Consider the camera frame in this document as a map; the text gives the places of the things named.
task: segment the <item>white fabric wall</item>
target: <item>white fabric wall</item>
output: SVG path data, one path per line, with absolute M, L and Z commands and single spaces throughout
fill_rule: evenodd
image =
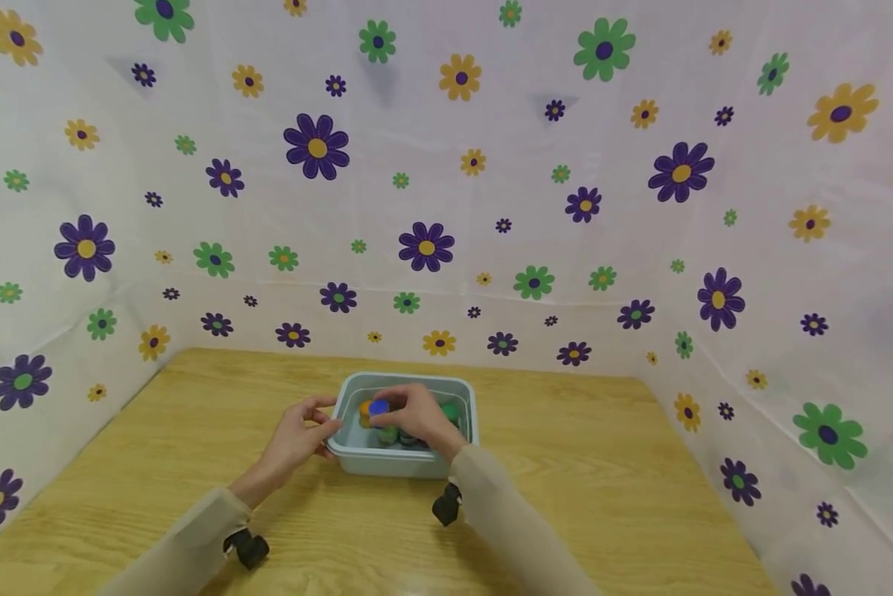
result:
M 0 286 L 23 290 L 0 301 L 0 531 L 177 349 L 466 363 L 643 379 L 780 590 L 893 594 L 893 1 L 188 4 L 0 7 Z M 371 52 L 377 34 L 395 52 Z M 307 139 L 285 139 L 301 114 L 348 141 L 313 180 L 288 153 Z M 93 148 L 65 132 L 79 119 Z M 237 197 L 210 186 L 214 159 L 240 170 Z M 657 168 L 682 164 L 689 193 L 661 189 Z M 81 214 L 114 242 L 92 281 L 55 248 Z M 401 258 L 415 222 L 453 239 L 439 268 Z M 210 276 L 201 243 L 234 269 Z M 540 300 L 515 289 L 529 266 L 555 278 Z M 599 267 L 614 283 L 596 289 Z M 356 306 L 322 304 L 329 283 Z M 634 300 L 651 320 L 623 328 Z M 118 320 L 105 339 L 99 309 Z M 206 330 L 214 314 L 233 331 Z M 303 347 L 279 340 L 294 324 Z M 153 325 L 170 341 L 145 360 Z M 431 355 L 442 331 L 454 350 Z M 578 366 L 570 343 L 591 348 Z

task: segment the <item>table surface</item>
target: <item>table surface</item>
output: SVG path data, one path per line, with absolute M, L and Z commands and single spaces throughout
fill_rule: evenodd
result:
M 94 594 L 237 477 L 284 407 L 362 370 L 470 382 L 482 445 L 605 594 L 774 593 L 634 378 L 191 349 L 0 535 L 0 594 Z M 469 526 L 430 513 L 443 487 L 312 460 L 254 515 L 265 564 L 227 565 L 204 594 L 514 594 Z

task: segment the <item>beige sleeve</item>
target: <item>beige sleeve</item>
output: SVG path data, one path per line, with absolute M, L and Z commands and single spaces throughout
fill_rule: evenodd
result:
M 99 594 L 197 594 L 225 564 L 224 539 L 245 527 L 250 516 L 251 509 L 231 491 L 215 488 Z
M 487 451 L 467 445 L 450 470 L 463 512 L 526 594 L 599 594 L 552 526 L 523 498 Z

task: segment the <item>right hand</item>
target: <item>right hand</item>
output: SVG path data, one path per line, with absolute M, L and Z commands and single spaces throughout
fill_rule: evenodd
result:
M 379 391 L 373 400 L 386 400 L 394 411 L 371 416 L 372 426 L 396 426 L 426 443 L 448 462 L 468 444 L 463 433 L 439 408 L 433 394 L 420 383 L 396 385 Z

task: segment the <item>light blue plastic bin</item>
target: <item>light blue plastic bin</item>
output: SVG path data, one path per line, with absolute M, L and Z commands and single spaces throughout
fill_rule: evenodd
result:
M 359 407 L 373 399 L 377 391 L 418 382 L 432 391 L 439 403 L 456 403 L 459 409 L 459 431 L 473 445 L 479 445 L 476 420 L 476 394 L 461 378 L 396 375 L 389 372 L 354 372 L 340 388 L 332 418 L 343 421 L 343 428 L 327 441 L 340 467 L 350 474 L 364 476 L 397 476 L 403 478 L 447 478 L 449 464 L 434 451 L 419 446 L 404 447 L 379 444 L 373 428 L 360 426 Z

